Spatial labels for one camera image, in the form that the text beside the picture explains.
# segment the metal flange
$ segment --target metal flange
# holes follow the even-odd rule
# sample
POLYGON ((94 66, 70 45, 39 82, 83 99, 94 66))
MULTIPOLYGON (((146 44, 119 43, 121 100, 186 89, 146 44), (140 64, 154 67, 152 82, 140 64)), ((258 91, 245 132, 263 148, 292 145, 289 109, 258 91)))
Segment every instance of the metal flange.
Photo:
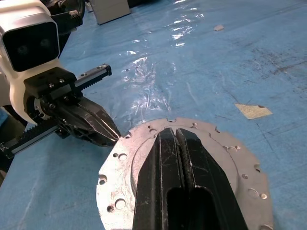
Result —
POLYGON ((121 137, 99 171, 96 199, 106 230, 131 230, 140 169, 159 132, 167 127, 195 133, 224 170, 250 230, 272 230, 272 201, 257 158, 216 126, 188 118, 157 119, 121 137))

